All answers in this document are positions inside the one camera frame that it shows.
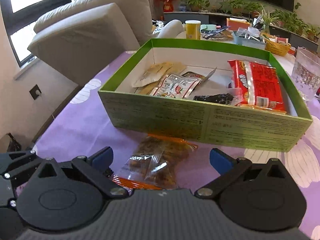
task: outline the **wall outlet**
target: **wall outlet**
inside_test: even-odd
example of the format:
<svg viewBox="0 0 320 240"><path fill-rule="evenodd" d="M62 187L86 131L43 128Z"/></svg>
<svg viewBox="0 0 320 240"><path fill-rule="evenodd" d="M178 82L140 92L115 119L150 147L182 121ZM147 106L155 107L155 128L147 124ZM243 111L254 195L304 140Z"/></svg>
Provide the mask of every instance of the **wall outlet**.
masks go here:
<svg viewBox="0 0 320 240"><path fill-rule="evenodd" d="M33 100L36 100L38 98L39 95L36 94L36 91L39 90L40 91L40 94L41 94L41 90L40 88L38 87L38 85L35 85L30 91L30 95L32 96Z"/></svg>

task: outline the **tv stand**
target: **tv stand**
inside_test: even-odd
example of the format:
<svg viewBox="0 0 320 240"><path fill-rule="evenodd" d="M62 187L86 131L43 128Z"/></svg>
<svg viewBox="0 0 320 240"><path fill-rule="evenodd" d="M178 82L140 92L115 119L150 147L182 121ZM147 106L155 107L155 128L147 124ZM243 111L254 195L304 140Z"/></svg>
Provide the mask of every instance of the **tv stand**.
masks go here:
<svg viewBox="0 0 320 240"><path fill-rule="evenodd" d="M164 20L171 21L171 20L180 20L182 23L185 23L186 20L198 20L201 21L202 24L216 24L225 26L227 24L227 18L238 18L238 19L246 19L249 22L252 22L252 19L249 17L243 16L233 16L231 14L225 13L212 13L212 12L166 12L164 13ZM289 43L291 46L298 48L298 47L305 47L312 52L317 52L318 44L299 36L293 32L289 32L283 28L278 26L270 26L270 34L271 35L279 35L282 38L288 38Z"/></svg>

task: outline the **red snack bag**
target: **red snack bag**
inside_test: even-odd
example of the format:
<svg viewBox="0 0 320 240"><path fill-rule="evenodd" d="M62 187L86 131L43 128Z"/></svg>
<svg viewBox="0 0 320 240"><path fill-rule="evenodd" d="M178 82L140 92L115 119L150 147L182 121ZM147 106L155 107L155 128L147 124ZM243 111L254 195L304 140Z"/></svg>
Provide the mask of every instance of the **red snack bag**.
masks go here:
<svg viewBox="0 0 320 240"><path fill-rule="evenodd" d="M240 104L285 111L275 68L249 61L228 62L233 70L232 87L243 93Z"/></svg>

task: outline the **purple tablecloth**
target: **purple tablecloth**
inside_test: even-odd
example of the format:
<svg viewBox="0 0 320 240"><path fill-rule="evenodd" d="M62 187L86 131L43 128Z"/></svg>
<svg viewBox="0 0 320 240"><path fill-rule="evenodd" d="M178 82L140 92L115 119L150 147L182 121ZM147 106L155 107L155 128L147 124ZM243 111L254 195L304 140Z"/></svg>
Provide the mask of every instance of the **purple tablecloth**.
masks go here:
<svg viewBox="0 0 320 240"><path fill-rule="evenodd" d="M146 134L113 127L97 91L132 53L121 54L63 109L34 147L40 157L54 157L63 162L78 155L90 156L110 146L114 151L111 168L117 171L122 167ZM320 239L320 140L317 132L320 129L320 104L314 100L308 107L314 122L289 153L196 143L199 148L195 154L177 167L179 186L194 191L219 176L209 163L209 152L214 147L232 157L245 156L254 163L266 163L271 157L279 158L307 200L307 212L300 230L314 240Z"/></svg>

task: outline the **clear plastic bag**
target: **clear plastic bag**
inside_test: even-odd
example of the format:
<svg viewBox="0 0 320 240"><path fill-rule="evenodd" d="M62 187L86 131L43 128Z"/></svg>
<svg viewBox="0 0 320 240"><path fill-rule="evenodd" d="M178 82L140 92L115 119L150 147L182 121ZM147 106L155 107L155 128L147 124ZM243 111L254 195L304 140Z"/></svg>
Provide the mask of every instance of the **clear plastic bag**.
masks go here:
<svg viewBox="0 0 320 240"><path fill-rule="evenodd" d="M163 21L157 21L157 28L155 28L155 30L153 31L153 35L156 33L159 33L162 28L164 27L164 22Z"/></svg>
<svg viewBox="0 0 320 240"><path fill-rule="evenodd" d="M179 138L149 135L113 180L128 188L175 189L174 169L197 146Z"/></svg>
<svg viewBox="0 0 320 240"><path fill-rule="evenodd" d="M243 35L244 33L248 34L249 36L253 36L253 37L260 37L260 31L256 28L252 28L252 27L248 27L248 29L244 29L244 28L239 28L236 32L236 36L239 37L241 35Z"/></svg>

